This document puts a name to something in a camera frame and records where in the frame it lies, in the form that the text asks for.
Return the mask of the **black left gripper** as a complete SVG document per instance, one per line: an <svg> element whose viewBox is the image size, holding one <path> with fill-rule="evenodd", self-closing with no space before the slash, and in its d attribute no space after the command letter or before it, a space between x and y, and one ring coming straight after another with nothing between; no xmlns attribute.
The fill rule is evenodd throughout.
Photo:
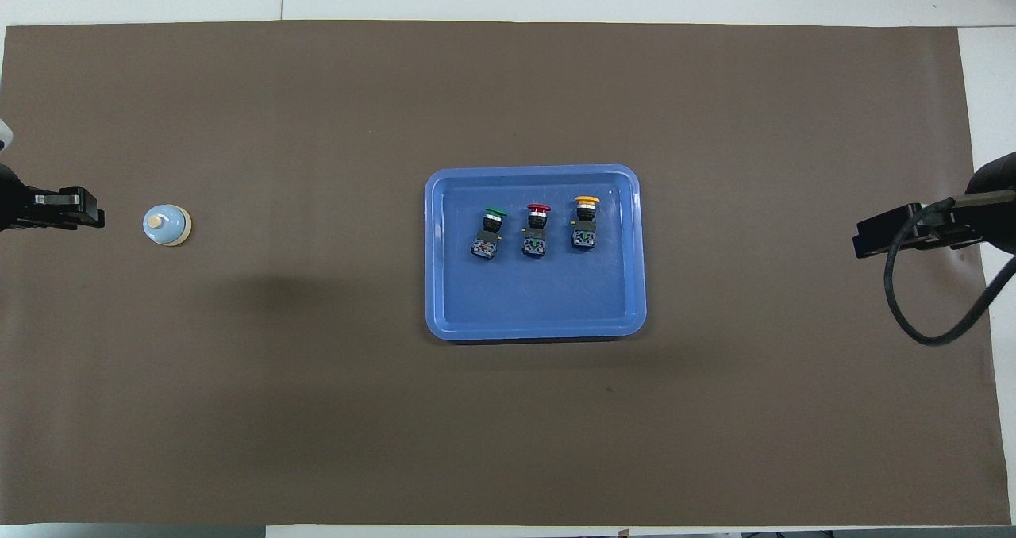
<svg viewBox="0 0 1016 538"><path fill-rule="evenodd" d="M50 206L39 205L36 197L55 195L57 217ZM80 186L64 187L57 194L51 190L25 185L10 167L1 166L1 230L79 227L102 229L105 212L98 208L93 194Z"/></svg>

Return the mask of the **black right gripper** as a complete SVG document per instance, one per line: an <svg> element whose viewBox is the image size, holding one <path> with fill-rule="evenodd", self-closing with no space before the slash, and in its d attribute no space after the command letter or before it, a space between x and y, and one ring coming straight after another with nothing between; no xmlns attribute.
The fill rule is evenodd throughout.
<svg viewBox="0 0 1016 538"><path fill-rule="evenodd" d="M998 250L1014 253L1015 239L1015 154L993 159L976 170L964 194L944 213L933 213L926 224L930 234L954 250L987 243ZM885 210L856 223L852 238L858 259L885 255L900 229L924 209L923 204L906 204Z"/></svg>

